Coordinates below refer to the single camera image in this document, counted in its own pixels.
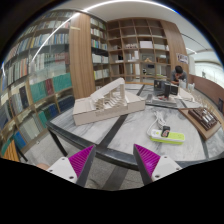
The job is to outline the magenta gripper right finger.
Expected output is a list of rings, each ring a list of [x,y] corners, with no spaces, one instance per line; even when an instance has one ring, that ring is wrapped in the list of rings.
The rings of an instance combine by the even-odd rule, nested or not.
[[[133,154],[144,185],[181,170],[181,167],[168,155],[159,156],[140,145],[133,146]]]

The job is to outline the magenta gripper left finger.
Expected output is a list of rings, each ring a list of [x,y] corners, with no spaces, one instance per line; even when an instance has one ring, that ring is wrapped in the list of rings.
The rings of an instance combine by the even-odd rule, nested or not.
[[[96,147],[91,145],[71,157],[61,157],[47,171],[84,187],[96,154]]]

